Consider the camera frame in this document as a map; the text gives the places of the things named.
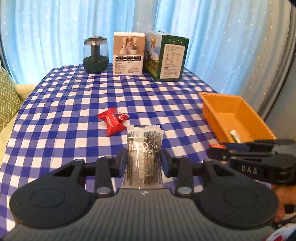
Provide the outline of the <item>person's right hand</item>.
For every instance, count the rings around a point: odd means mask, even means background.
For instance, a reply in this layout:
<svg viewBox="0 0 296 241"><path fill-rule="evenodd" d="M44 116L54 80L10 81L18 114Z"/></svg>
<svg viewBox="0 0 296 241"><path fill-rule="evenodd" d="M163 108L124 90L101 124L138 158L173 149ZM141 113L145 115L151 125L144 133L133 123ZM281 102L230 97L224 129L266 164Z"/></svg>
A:
<svg viewBox="0 0 296 241"><path fill-rule="evenodd" d="M285 205L295 205L296 186L280 186L273 184L271 189L278 197L278 209L276 211L274 221L279 222L284 217Z"/></svg>

